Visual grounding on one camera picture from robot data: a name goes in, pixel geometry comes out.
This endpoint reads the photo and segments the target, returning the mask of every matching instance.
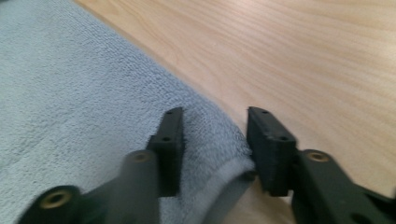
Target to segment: black plastic part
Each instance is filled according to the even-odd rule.
[[[287,196],[290,165],[297,153],[294,136],[270,112],[250,107],[247,142],[253,151],[262,190],[272,196]]]
[[[74,218],[78,212],[79,200],[80,193],[76,187],[59,186],[49,189],[33,202],[33,204],[26,210],[18,223],[74,223]]]
[[[74,224],[102,224],[110,203],[116,179],[105,183],[86,194],[81,195],[78,215]]]
[[[160,196],[175,196],[179,192],[184,153],[182,107],[169,110],[163,115],[158,132],[151,136],[147,149],[158,156]]]
[[[372,190],[361,187],[361,192],[377,207],[386,217],[396,222],[396,197],[394,199],[387,198]]]
[[[157,156],[149,150],[129,154],[112,192],[106,224],[160,223]]]
[[[323,224],[389,223],[330,155],[312,149],[302,151],[296,168],[299,187],[294,188],[294,198],[298,202],[292,208],[298,223],[307,223],[301,217],[311,218],[309,223]],[[312,205],[311,211],[305,211],[311,214],[303,215],[301,202]]]

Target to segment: wooden table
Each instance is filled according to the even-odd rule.
[[[393,0],[77,0],[216,102],[245,130],[249,105],[272,111],[358,184],[396,186]],[[289,223],[257,183],[224,223]]]

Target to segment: mounting hole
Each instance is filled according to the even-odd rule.
[[[307,157],[311,161],[320,161],[320,162],[325,162],[329,160],[329,157],[327,157],[325,154],[320,153],[320,152],[310,152],[307,154]]]
[[[352,215],[350,215],[350,216],[352,217],[352,220],[356,223],[372,224],[372,221],[368,217],[365,217],[364,215],[361,215],[358,213],[352,213]]]
[[[64,205],[72,198],[72,194],[64,189],[57,190],[47,195],[41,200],[40,207],[43,209],[51,209]]]
[[[133,156],[134,162],[142,162],[142,161],[148,161],[149,160],[149,154],[140,152],[136,155]]]

